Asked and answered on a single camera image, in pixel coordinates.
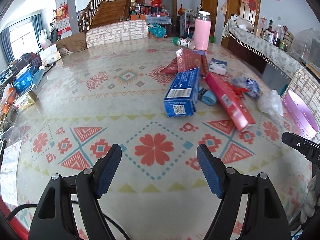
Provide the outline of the gloved right hand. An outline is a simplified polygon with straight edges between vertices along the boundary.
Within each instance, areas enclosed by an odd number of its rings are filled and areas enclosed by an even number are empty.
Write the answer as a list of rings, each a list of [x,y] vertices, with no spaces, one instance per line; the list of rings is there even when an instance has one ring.
[[[300,213],[301,224],[304,224],[308,218],[311,218],[315,214],[315,207],[319,206],[319,197],[316,195],[316,182],[317,178],[314,176],[308,183],[308,192]]]

